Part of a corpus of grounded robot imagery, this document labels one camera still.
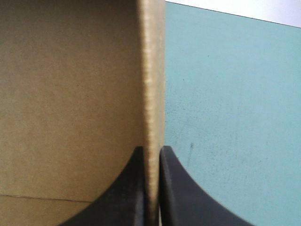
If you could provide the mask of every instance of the black plastic piece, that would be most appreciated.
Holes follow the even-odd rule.
[[[160,208],[163,226],[251,226],[202,190],[169,146],[160,153]]]
[[[137,147],[108,190],[61,226],[143,226],[143,169],[143,149]]]

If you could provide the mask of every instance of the light blue wall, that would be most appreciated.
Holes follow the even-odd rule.
[[[239,216],[301,226],[301,29],[167,3],[166,144]]]

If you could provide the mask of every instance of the crease in cardboard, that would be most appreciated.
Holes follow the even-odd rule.
[[[49,201],[65,201],[65,202],[92,203],[92,201],[85,201],[85,200],[43,198],[43,197],[32,197],[32,196],[13,195],[13,194],[0,194],[0,196],[10,197],[10,198],[22,198],[22,199],[37,199],[37,200],[49,200]]]

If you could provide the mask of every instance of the cardboard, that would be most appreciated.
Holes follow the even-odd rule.
[[[145,172],[148,225],[158,224],[159,151],[164,144],[165,1],[140,0],[143,104],[146,140]]]
[[[56,225],[145,140],[136,2],[5,0],[0,30],[0,225]]]

